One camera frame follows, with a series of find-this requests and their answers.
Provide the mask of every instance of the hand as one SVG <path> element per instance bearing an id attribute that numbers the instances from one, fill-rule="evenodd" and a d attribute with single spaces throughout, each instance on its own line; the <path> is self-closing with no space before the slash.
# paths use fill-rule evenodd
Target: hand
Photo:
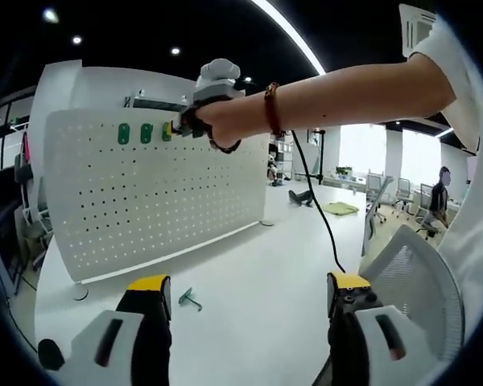
<path id="1" fill-rule="evenodd" d="M 228 123 L 224 118 L 226 104 L 229 102 L 216 102 L 206 105 L 196 111 L 196 117 L 212 126 L 213 140 L 217 145 L 228 149 L 241 139 L 237 135 L 238 131 L 233 124 Z"/>

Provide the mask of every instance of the led light strip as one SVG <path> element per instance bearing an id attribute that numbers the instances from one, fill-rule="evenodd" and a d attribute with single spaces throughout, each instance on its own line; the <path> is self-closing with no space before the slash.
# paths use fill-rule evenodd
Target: led light strip
<path id="1" fill-rule="evenodd" d="M 449 134 L 449 133 L 452 133 L 453 131 L 454 131 L 454 129 L 451 127 L 451 128 L 449 128 L 449 129 L 447 129 L 447 130 L 443 131 L 442 133 L 437 134 L 437 135 L 435 136 L 435 138 L 440 139 L 440 138 L 442 138 L 444 135 L 447 135 L 447 134 Z"/>
<path id="2" fill-rule="evenodd" d="M 275 9 L 273 5 L 271 5 L 267 0 L 250 0 L 256 6 L 258 6 L 263 12 L 269 15 L 272 20 L 274 20 L 282 29 L 287 33 L 288 36 L 293 40 L 295 45 L 301 50 L 301 52 L 306 56 L 309 63 L 312 64 L 314 69 L 319 75 L 325 74 L 325 70 L 320 64 L 320 61 L 316 58 L 316 55 L 313 53 L 312 49 L 308 46 L 308 44 L 304 41 L 299 32 L 281 15 L 281 13 Z"/>

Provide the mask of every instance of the white desk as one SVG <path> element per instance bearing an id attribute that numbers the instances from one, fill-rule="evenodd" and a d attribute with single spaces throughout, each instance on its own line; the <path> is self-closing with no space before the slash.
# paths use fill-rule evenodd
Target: white desk
<path id="1" fill-rule="evenodd" d="M 71 299 L 72 281 L 55 239 L 38 283 L 36 341 L 50 338 L 64 356 L 70 343 L 103 310 L 114 310 L 138 277 L 171 275 L 172 386 L 312 384 L 328 358 L 326 273 L 336 269 L 328 231 L 315 208 L 288 203 L 288 189 L 268 187 L 266 218 L 254 226 L 186 255 L 87 285 L 89 296 Z M 321 204 L 345 201 L 357 214 L 326 213 L 341 264 L 357 272 L 365 223 L 365 195 L 315 186 Z M 192 286 L 193 305 L 179 306 Z"/>
<path id="2" fill-rule="evenodd" d="M 351 178 L 352 177 L 348 177 L 347 179 L 339 179 L 337 177 L 325 175 L 324 179 L 322 180 L 322 184 L 330 187 L 346 186 L 349 188 L 355 188 L 357 191 L 360 191 L 361 193 L 365 193 L 367 190 L 366 180 L 361 178 L 356 178 L 355 180 L 352 180 Z"/>

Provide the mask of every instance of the white shirt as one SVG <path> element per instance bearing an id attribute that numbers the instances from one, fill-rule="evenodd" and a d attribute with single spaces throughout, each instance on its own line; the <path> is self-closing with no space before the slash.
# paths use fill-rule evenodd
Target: white shirt
<path id="1" fill-rule="evenodd" d="M 442 113 L 456 136 L 469 150 L 477 148 L 481 137 L 469 193 L 438 249 L 460 285 L 468 339 L 483 314 L 483 79 L 442 20 L 437 20 L 429 37 L 417 45 L 415 52 L 435 62 L 452 86 L 456 101 Z"/>

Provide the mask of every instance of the green mat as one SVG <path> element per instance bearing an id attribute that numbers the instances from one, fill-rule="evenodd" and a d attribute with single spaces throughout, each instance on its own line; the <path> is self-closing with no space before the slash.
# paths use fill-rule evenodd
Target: green mat
<path id="1" fill-rule="evenodd" d="M 351 213 L 357 213 L 359 210 L 357 207 L 353 205 L 349 205 L 348 203 L 328 203 L 322 207 L 323 211 L 327 213 L 331 213 L 332 215 L 343 216 L 349 215 Z"/>

